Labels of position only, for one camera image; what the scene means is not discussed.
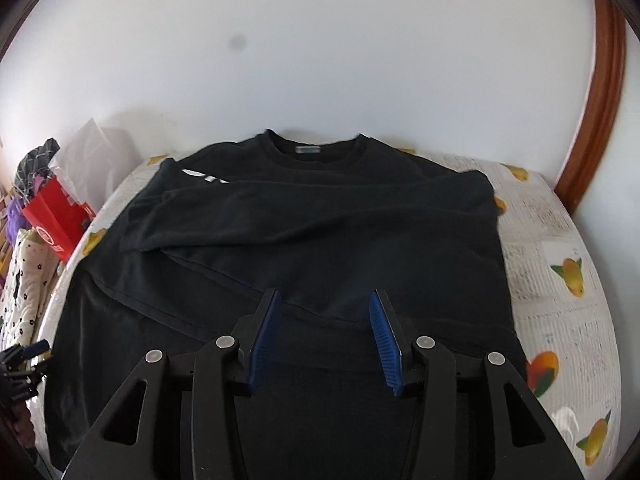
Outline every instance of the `neckline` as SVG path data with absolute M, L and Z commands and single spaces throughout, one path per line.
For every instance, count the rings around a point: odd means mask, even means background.
M 258 140 L 267 157 L 280 166 L 300 170 L 332 170 L 344 168 L 357 162 L 365 153 L 369 139 L 363 134 L 358 134 L 353 139 L 340 140 L 329 144 L 305 144 L 304 142 L 284 139 L 273 130 L 265 130 L 264 133 L 258 135 Z M 297 146 L 320 146 L 322 153 L 343 153 L 344 156 L 329 162 L 302 160 L 302 158 L 296 158 L 294 155 Z

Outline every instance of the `clothing label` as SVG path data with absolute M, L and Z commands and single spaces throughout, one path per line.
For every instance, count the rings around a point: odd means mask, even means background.
M 320 146 L 296 146 L 296 153 L 320 153 Z

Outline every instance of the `metal screw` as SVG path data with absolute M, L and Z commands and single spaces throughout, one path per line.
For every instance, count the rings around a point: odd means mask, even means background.
M 216 339 L 216 346 L 218 348 L 229 348 L 230 346 L 233 346 L 235 342 L 236 340 L 230 335 L 221 335 Z
M 500 352 L 491 352 L 487 358 L 492 365 L 496 366 L 503 365 L 505 361 L 504 355 L 502 355 Z
M 160 359 L 162 359 L 162 351 L 160 350 L 149 350 L 145 355 L 147 363 L 157 363 Z
M 418 339 L 415 340 L 415 343 L 420 348 L 426 348 L 427 350 L 436 346 L 436 342 L 432 337 L 429 337 L 428 335 L 421 335 Z

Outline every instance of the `gray plaid fabric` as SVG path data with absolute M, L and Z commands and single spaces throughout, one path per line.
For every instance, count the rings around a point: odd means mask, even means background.
M 45 181 L 53 176 L 49 169 L 49 161 L 60 149 L 56 139 L 47 139 L 42 146 L 27 153 L 18 164 L 15 172 L 14 186 L 18 195 L 28 204 L 35 196 L 33 181 L 37 175 L 44 177 Z

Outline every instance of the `plastic bag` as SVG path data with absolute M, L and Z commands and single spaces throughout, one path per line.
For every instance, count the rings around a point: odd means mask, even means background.
M 71 198 L 94 214 L 142 161 L 126 132 L 107 132 L 89 120 L 49 163 Z
M 56 177 L 44 185 L 22 214 L 63 262 L 69 261 L 90 224 L 87 211 L 62 189 Z

